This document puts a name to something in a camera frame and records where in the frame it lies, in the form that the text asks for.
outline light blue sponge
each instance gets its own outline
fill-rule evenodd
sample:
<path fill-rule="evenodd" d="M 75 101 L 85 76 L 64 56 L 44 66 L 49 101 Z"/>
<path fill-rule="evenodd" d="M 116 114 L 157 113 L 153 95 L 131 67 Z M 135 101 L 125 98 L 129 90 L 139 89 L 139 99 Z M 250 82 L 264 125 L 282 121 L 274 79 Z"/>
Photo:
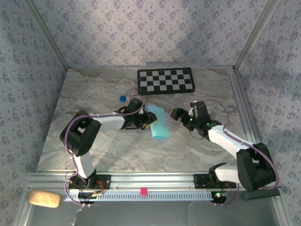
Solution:
<path fill-rule="evenodd" d="M 149 105 L 146 107 L 146 111 L 153 112 L 157 117 L 157 121 L 150 125 L 152 137 L 155 139 L 169 138 L 169 131 L 164 109 Z"/>

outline black and white checkerboard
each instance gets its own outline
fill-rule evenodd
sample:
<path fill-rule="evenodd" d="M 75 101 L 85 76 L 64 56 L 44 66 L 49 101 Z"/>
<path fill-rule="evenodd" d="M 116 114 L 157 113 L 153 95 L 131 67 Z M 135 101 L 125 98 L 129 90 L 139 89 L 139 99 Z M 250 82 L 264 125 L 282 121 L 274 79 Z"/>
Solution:
<path fill-rule="evenodd" d="M 140 95 L 193 93 L 194 89 L 190 67 L 138 70 Z"/>

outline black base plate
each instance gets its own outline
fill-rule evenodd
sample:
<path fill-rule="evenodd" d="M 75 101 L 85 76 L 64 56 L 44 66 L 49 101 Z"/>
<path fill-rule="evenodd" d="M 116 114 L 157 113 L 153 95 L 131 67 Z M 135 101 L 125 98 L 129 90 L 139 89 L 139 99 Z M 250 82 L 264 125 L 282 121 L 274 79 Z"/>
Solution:
<path fill-rule="evenodd" d="M 95 181 L 101 181 L 104 186 L 104 190 L 109 189 L 111 184 L 111 175 L 97 174 L 95 176 Z M 81 180 L 78 177 L 72 177 L 70 179 L 69 189 L 87 189 L 87 187 L 81 184 Z M 102 187 L 100 184 L 94 183 L 89 189 L 101 190 Z"/>
<path fill-rule="evenodd" d="M 212 184 L 209 180 L 208 174 L 194 174 L 194 187 L 195 189 L 223 189 L 223 188 L 229 188 L 228 184 L 226 182 L 217 182 Z M 231 188 L 236 188 L 236 184 L 232 182 L 228 182 L 231 186 Z"/>

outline marble tabletop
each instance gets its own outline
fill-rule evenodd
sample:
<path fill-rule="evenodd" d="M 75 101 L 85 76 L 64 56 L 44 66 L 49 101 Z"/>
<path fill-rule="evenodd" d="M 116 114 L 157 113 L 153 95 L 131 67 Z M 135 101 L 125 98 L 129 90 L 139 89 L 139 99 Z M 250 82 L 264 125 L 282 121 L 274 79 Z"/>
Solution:
<path fill-rule="evenodd" d="M 121 95 L 137 93 L 137 70 L 140 68 L 69 69 L 56 106 L 37 170 L 73 170 L 70 156 L 59 135 L 79 110 L 105 114 L 127 105 Z M 90 149 L 97 171 L 208 171 L 220 162 L 235 164 L 235 159 L 218 145 L 190 136 L 180 122 L 169 116 L 173 108 L 189 109 L 195 100 L 214 98 L 230 114 L 228 129 L 244 137 L 231 84 L 225 69 L 192 68 L 194 93 L 146 96 L 148 104 L 166 112 L 170 138 L 153 139 L 151 130 L 109 130 L 99 133 Z M 226 123 L 223 109 L 206 102 L 212 119 Z"/>

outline floral wallpaper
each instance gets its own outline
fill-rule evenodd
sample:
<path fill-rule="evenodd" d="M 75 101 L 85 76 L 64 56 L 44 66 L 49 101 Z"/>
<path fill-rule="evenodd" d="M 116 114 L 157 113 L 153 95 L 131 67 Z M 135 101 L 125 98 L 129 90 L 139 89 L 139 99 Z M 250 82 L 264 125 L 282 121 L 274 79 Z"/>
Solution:
<path fill-rule="evenodd" d="M 68 65 L 233 65 L 266 0 L 35 0 Z"/>
<path fill-rule="evenodd" d="M 280 1 L 239 71 L 248 104 L 301 225 L 301 3 Z"/>
<path fill-rule="evenodd" d="M 64 72 L 21 0 L 0 1 L 0 225 L 35 172 Z"/>

